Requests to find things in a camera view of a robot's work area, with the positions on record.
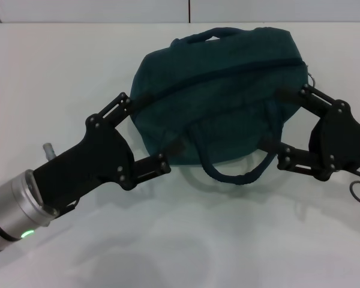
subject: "white wall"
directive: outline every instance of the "white wall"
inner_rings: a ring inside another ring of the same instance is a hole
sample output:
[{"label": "white wall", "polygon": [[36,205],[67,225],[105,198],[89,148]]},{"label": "white wall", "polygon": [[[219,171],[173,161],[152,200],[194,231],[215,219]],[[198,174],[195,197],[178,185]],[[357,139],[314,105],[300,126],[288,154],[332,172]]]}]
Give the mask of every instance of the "white wall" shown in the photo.
[{"label": "white wall", "polygon": [[0,0],[3,22],[188,22],[188,0]]},{"label": "white wall", "polygon": [[191,0],[191,21],[360,21],[360,0]]}]

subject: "bag handle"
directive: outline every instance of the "bag handle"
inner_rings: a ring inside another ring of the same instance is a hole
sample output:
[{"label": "bag handle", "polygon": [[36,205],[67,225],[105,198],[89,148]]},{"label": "bag handle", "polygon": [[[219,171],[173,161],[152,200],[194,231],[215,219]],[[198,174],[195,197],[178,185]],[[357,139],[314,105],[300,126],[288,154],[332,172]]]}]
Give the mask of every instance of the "bag handle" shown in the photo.
[{"label": "bag handle", "polygon": [[[269,101],[266,104],[266,113],[268,115],[268,122],[271,125],[271,130],[275,139],[281,140],[281,132],[283,129],[283,122],[281,120],[280,114],[278,112],[278,107],[275,104],[275,101]],[[217,181],[224,183],[231,183],[236,185],[244,185],[249,184],[256,181],[261,174],[265,171],[265,169],[270,165],[276,154],[270,154],[265,157],[265,159],[252,171],[238,176],[230,176],[224,175],[220,173],[211,163],[211,159],[209,158],[207,147],[202,139],[202,133],[200,131],[199,126],[193,125],[189,129],[189,133],[191,138],[194,141],[197,152],[199,153],[200,162],[203,166],[204,171],[212,178]]]},{"label": "bag handle", "polygon": [[194,34],[188,37],[185,37],[183,39],[174,39],[171,43],[171,47],[178,44],[192,44],[197,42],[205,42],[206,40],[216,37],[216,38],[224,38],[233,36],[239,33],[245,32],[244,30],[238,29],[238,28],[213,28],[210,30],[207,30],[205,32]]}]

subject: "fabric bag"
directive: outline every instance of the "fabric bag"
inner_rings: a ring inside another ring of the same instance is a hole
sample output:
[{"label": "fabric bag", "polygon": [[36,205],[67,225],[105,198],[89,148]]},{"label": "fabric bag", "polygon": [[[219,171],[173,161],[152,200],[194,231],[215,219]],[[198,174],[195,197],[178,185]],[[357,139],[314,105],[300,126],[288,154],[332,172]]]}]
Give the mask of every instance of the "fabric bag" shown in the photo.
[{"label": "fabric bag", "polygon": [[[212,37],[218,39],[207,41]],[[280,139],[298,107],[277,101],[274,92],[305,83],[307,66],[288,31],[214,28],[144,58],[130,97],[150,94],[154,101],[132,120],[149,154],[180,143],[170,164],[201,164],[218,181],[248,184],[274,155],[245,175],[223,175],[212,164],[254,152],[263,136]]]}]

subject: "bag zipper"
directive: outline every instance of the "bag zipper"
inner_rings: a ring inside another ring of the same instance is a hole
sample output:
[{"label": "bag zipper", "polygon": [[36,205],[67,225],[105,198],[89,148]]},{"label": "bag zipper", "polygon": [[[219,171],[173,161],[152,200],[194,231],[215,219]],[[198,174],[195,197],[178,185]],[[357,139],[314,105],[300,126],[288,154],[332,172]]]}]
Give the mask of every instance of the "bag zipper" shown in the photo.
[{"label": "bag zipper", "polygon": [[[211,71],[204,74],[196,75],[185,80],[182,80],[169,88],[162,90],[159,93],[156,93],[151,99],[148,100],[150,104],[159,101],[170,94],[178,92],[182,89],[189,88],[194,85],[198,85],[201,83],[205,83],[212,80],[217,80],[224,77],[234,76],[240,73],[246,72],[254,72],[254,71],[261,71],[273,68],[280,68],[280,67],[294,67],[294,66],[306,66],[305,62],[301,58],[287,58],[287,59],[276,59],[270,61],[258,61],[258,62],[251,62],[246,64],[237,65],[234,67],[229,67],[217,71]],[[147,99],[139,99],[137,101],[147,101]],[[131,115],[132,121],[136,121],[136,117],[141,112],[138,110]]]}]

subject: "white surface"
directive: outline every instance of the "white surface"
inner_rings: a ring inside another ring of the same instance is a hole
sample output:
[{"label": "white surface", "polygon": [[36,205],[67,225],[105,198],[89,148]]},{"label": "white surface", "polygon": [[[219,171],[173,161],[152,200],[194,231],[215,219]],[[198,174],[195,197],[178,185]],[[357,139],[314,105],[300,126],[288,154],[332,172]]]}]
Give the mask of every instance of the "white surface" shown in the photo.
[{"label": "white surface", "polygon": [[[57,153],[78,143],[88,115],[130,92],[147,53],[215,26],[0,25],[0,183],[45,163],[44,142]],[[348,101],[360,122],[360,24],[271,26],[291,31],[318,88]],[[283,140],[306,148],[316,121],[300,110]],[[146,155],[129,119],[118,130]],[[256,160],[221,169],[243,172]],[[322,183],[273,162],[246,187],[199,167],[174,167],[130,192],[107,184],[1,252],[0,288],[360,287],[351,179],[340,172]]]},{"label": "white surface", "polygon": [[191,21],[360,22],[360,0],[192,0]]},{"label": "white surface", "polygon": [[0,0],[5,22],[188,23],[188,0]]}]

